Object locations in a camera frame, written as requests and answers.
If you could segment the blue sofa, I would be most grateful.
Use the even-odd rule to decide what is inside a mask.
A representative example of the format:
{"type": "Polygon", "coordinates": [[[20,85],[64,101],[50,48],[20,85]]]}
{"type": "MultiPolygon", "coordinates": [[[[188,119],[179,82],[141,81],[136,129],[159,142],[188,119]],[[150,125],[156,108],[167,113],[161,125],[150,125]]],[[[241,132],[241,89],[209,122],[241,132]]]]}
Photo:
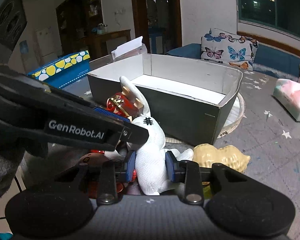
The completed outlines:
{"type": "Polygon", "coordinates": [[[235,50],[230,45],[218,49],[192,43],[166,53],[170,56],[197,60],[215,61],[254,70],[276,78],[298,80],[300,77],[300,58],[292,54],[265,45],[255,48],[235,50]]]}

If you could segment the wooden side table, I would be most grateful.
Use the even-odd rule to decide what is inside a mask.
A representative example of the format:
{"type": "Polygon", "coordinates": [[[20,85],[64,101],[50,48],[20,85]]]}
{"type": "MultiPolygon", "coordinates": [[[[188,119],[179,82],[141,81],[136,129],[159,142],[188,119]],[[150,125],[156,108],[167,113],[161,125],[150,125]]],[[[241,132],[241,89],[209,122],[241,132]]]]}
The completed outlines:
{"type": "Polygon", "coordinates": [[[88,39],[90,58],[94,60],[107,56],[118,46],[130,40],[130,29],[93,34],[88,39]]]}

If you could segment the blue yellow dotted box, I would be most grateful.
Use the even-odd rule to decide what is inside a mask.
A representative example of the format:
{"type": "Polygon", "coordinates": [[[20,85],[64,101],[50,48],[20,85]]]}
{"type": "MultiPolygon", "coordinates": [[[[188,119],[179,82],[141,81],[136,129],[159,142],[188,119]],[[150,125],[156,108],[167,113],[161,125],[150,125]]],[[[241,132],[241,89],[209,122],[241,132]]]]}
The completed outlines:
{"type": "Polygon", "coordinates": [[[83,50],[47,63],[27,76],[62,89],[85,77],[90,71],[89,62],[89,51],[83,50]]]}

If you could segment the grey open cardboard box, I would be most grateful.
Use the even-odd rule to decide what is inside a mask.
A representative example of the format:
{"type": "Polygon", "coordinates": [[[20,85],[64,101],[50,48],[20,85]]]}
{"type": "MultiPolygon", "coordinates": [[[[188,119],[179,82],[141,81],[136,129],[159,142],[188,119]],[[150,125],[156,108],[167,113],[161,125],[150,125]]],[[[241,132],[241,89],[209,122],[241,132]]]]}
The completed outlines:
{"type": "Polygon", "coordinates": [[[141,54],[90,71],[93,99],[105,105],[121,91],[121,76],[143,94],[166,135],[192,146],[214,144],[243,79],[237,68],[218,63],[141,54]]]}

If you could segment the dark wooden bookshelf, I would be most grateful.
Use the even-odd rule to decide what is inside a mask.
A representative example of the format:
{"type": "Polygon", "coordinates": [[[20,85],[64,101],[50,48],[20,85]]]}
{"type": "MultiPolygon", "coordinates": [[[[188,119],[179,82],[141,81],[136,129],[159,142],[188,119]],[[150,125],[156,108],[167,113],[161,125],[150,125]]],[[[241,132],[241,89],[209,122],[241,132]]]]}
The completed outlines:
{"type": "Polygon", "coordinates": [[[64,55],[88,49],[87,39],[103,23],[101,0],[65,0],[56,15],[64,55]]]}

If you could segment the pastel tissue pack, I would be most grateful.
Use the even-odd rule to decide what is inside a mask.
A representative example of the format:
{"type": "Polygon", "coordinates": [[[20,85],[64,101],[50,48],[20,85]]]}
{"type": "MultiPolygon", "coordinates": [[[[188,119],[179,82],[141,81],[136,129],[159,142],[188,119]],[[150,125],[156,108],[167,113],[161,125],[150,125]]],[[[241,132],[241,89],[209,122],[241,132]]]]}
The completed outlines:
{"type": "Polygon", "coordinates": [[[300,83],[290,79],[277,79],[273,96],[300,122],[300,83]]]}

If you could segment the yellow shell toy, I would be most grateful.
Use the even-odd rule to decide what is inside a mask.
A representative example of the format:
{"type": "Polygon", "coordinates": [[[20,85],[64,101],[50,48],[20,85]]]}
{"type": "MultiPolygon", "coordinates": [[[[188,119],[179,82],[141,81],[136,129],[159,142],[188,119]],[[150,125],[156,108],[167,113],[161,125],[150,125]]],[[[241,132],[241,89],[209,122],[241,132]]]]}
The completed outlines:
{"type": "Polygon", "coordinates": [[[243,154],[233,145],[215,148],[210,144],[201,144],[193,149],[193,161],[200,167],[211,168],[214,163],[221,163],[227,167],[243,173],[248,166],[250,156],[243,154]]]}

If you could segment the butterfly pattern pillow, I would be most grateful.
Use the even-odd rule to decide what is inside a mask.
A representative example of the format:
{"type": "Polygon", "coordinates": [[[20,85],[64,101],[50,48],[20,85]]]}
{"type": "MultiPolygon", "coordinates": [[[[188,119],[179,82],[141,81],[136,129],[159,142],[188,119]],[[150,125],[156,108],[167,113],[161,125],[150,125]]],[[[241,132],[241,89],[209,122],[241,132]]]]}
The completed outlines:
{"type": "Polygon", "coordinates": [[[210,29],[201,38],[201,59],[242,69],[252,69],[258,41],[252,37],[210,29]]]}

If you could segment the dark wooden door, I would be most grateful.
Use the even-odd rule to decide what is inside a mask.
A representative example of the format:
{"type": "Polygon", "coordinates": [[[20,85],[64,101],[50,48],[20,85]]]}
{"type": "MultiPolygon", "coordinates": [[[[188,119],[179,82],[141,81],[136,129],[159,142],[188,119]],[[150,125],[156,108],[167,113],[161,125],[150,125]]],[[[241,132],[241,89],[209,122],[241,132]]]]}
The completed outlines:
{"type": "Polygon", "coordinates": [[[165,54],[181,47],[180,0],[132,0],[135,36],[147,51],[165,54]]]}

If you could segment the red gold figurine toy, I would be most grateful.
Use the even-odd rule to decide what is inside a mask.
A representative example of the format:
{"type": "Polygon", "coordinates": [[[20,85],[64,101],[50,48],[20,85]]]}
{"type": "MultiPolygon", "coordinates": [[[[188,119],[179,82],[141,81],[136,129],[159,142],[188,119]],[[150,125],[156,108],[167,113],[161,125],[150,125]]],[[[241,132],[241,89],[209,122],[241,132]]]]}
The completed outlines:
{"type": "Polygon", "coordinates": [[[143,110],[143,104],[131,91],[122,86],[122,91],[108,98],[106,110],[133,121],[143,110]]]}

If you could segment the clear box with white paper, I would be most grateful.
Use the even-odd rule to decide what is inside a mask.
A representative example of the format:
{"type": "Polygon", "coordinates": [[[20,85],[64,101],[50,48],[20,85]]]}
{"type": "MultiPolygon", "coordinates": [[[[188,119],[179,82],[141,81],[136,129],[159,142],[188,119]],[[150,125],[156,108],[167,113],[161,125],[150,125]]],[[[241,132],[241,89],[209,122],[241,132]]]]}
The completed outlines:
{"type": "Polygon", "coordinates": [[[140,36],[118,46],[111,52],[113,61],[119,61],[140,54],[147,54],[148,51],[145,44],[143,44],[142,39],[143,37],[140,36]]]}

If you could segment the white knitted rabbit plush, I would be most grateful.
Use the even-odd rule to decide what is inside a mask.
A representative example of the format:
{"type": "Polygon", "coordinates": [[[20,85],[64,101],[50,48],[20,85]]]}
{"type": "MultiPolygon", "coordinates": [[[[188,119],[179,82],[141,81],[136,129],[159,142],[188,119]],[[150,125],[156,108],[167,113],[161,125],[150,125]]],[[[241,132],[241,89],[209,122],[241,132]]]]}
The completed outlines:
{"type": "Polygon", "coordinates": [[[146,98],[136,86],[125,76],[120,77],[121,87],[128,90],[128,99],[138,99],[143,105],[141,113],[133,119],[132,124],[147,129],[149,137],[142,146],[127,143],[130,150],[136,152],[135,169],[141,191],[148,196],[158,196],[163,192],[173,190],[182,195],[184,183],[173,183],[169,180],[165,163],[166,137],[151,116],[151,110],[146,98]]]}

